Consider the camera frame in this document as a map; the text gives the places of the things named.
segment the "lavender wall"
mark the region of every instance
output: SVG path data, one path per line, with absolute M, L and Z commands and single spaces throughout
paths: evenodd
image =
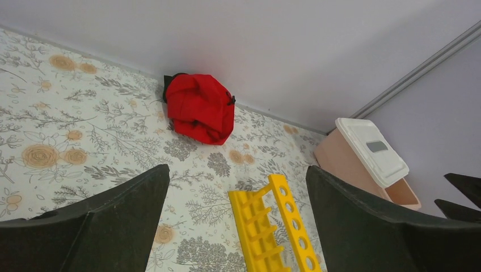
M 437 198 L 476 207 L 444 179 L 481 177 L 481 41 L 442 63 L 373 112 L 372 120 L 410 168 L 408 182 L 427 214 Z
M 321 131 L 479 21 L 480 0 L 1 0 L 0 25 Z

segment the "yellow ladder toy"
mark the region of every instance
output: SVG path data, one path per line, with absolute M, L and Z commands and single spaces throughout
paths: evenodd
M 229 192 L 247 271 L 290 271 L 282 263 L 280 253 L 284 247 L 277 245 L 274 238 L 277 226 L 272 226 L 267 218 L 271 208 L 265 208 L 262 200 L 262 196 L 272 190 L 301 272 L 321 272 L 286 178 L 283 175 L 268 178 L 269 184 L 257 192 Z

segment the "floral rug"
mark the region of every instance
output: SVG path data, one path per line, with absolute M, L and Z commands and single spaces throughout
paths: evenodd
M 307 167 L 323 136 L 245 109 L 223 146 L 172 131 L 158 82 L 0 29 L 0 220 L 31 218 L 168 164 L 170 187 L 147 271 L 245 271 L 227 197 L 281 173 L 323 271 Z M 286 266 L 298 271 L 272 193 Z

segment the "metal trim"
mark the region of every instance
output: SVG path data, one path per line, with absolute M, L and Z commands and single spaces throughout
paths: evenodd
M 390 99 L 404 91 L 411 84 L 416 82 L 422 76 L 433 70 L 436 66 L 440 65 L 448 58 L 452 57 L 462 49 L 473 43 L 477 38 L 481 36 L 481 21 L 477 22 L 474 26 L 461 34 L 459 37 L 450 42 L 447 46 L 443 47 L 431 58 L 427 59 L 421 65 L 412 70 L 409 74 L 403 77 L 401 80 L 394 83 L 386 91 L 382 92 L 375 99 L 369 102 L 366 106 L 362 107 L 356 113 L 350 116 L 350 118 L 363 119 L 380 106 L 384 105 Z

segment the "orange flower pattern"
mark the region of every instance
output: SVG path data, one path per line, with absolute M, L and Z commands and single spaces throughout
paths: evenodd
M 96 74 L 97 73 L 97 68 L 89 63 L 81 63 L 78 68 L 80 71 L 88 73 L 88 74 Z
M 0 40 L 0 67 L 8 71 L 0 73 L 0 220 L 38 216 L 168 164 L 170 186 L 146 271 L 193 264 L 244 271 L 227 192 L 258 190 L 267 175 L 280 173 L 324 260 L 302 186 L 322 135 L 236 107 L 227 142 L 201 144 L 175 133 L 158 97 L 162 82 L 2 29 Z M 269 194 L 263 201 L 276 205 Z M 282 222 L 275 212 L 269 219 Z M 285 264 L 297 267 L 278 225 Z
M 71 149 L 65 152 L 64 160 L 71 164 L 83 164 L 87 160 L 87 153 L 81 149 Z
M 53 55 L 50 57 L 50 64 L 63 71 L 73 71 L 75 70 L 75 62 L 68 57 L 63 55 Z
M 52 146 L 36 144 L 27 147 L 22 152 L 22 159 L 27 166 L 40 169 L 49 168 L 57 163 L 58 151 Z
M 82 132 L 78 130 L 71 130 L 67 133 L 66 137 L 70 141 L 77 141 L 82 139 Z

